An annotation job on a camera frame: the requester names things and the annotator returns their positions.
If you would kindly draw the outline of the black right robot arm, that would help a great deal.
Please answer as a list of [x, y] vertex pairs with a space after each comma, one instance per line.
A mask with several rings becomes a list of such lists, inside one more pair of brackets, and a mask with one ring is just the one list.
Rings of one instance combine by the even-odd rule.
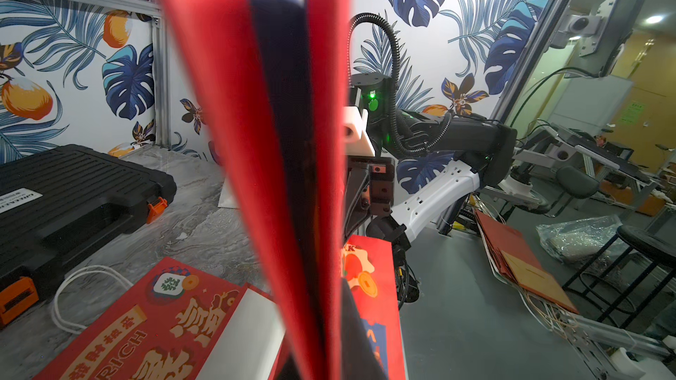
[[368, 233], [382, 239], [413, 241], [439, 211], [454, 216], [468, 195], [497, 186], [512, 166], [517, 132], [498, 121], [445, 114], [412, 113], [396, 107], [401, 56], [394, 29], [377, 14], [363, 12], [350, 29], [370, 23], [387, 37], [392, 54], [390, 75], [357, 74], [350, 78], [350, 101], [368, 112], [366, 133], [376, 153], [387, 151], [400, 164], [450, 153], [452, 158], [435, 170], [435, 178], [413, 193], [407, 202], [377, 216]]

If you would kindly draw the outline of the red paper bag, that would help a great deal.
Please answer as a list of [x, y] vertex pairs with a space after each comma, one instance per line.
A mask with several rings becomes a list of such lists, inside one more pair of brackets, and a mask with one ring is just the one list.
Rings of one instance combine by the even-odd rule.
[[165, 258], [40, 379], [273, 379], [290, 351], [271, 297]]
[[282, 378], [403, 379], [391, 246], [346, 220], [350, 0], [158, 0], [283, 320]]

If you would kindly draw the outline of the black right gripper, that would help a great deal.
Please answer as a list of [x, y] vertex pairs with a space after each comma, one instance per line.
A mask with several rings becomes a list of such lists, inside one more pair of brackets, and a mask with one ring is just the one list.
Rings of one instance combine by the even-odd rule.
[[390, 216], [394, 207], [393, 158], [348, 156], [343, 237], [349, 238], [373, 216]]

